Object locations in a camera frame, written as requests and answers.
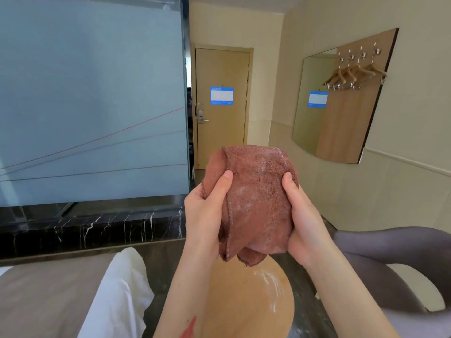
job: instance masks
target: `door frame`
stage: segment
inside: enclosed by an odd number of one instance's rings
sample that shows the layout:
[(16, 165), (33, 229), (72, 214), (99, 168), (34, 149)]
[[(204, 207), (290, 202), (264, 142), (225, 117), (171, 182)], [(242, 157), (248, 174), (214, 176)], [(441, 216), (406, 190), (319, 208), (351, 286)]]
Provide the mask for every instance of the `door frame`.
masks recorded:
[(198, 159), (198, 124), (199, 123), (198, 123), (198, 114), (197, 114), (197, 93), (196, 93), (196, 49), (249, 52), (248, 89), (247, 89), (247, 93), (246, 93), (246, 109), (245, 109), (245, 132), (244, 132), (244, 137), (243, 137), (244, 144), (247, 144), (247, 141), (248, 141), (249, 105), (250, 105), (250, 95), (251, 95), (251, 79), (252, 79), (252, 63), (253, 63), (253, 48), (191, 43), (191, 99), (192, 99), (192, 112), (193, 112), (194, 169), (199, 168), (199, 159)]

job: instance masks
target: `door handle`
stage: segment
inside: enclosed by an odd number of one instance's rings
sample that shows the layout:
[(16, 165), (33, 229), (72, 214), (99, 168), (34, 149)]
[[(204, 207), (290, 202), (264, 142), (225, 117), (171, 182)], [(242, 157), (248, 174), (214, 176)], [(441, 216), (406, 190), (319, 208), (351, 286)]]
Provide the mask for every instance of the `door handle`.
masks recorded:
[(202, 124), (204, 122), (208, 122), (208, 120), (203, 119), (203, 110), (199, 110), (199, 124)]

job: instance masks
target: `ceiling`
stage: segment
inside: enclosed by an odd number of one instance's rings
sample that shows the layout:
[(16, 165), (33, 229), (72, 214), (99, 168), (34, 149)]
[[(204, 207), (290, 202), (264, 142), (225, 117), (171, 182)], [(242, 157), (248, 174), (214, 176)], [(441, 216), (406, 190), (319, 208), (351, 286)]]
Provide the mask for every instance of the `ceiling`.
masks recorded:
[(190, 0), (217, 4), (221, 6), (239, 7), (267, 11), (273, 13), (287, 13), (296, 6), (300, 0)]

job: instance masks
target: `blue and white sign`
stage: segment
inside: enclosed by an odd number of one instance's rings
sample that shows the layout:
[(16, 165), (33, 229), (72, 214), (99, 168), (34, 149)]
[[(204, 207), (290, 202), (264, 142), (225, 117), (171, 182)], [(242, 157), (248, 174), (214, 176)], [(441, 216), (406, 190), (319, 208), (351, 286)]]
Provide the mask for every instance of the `blue and white sign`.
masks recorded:
[(233, 105), (233, 89), (212, 86), (210, 88), (211, 105)]
[(325, 108), (327, 102), (327, 91), (311, 91), (308, 97), (308, 107), (311, 108)]

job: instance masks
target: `frosted glass panel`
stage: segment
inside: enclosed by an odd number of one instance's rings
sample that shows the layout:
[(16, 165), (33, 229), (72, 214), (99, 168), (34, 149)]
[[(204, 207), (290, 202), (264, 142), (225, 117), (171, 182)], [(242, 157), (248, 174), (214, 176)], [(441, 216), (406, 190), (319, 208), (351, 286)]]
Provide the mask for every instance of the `frosted glass panel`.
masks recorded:
[(0, 0), (0, 207), (189, 191), (179, 11)]

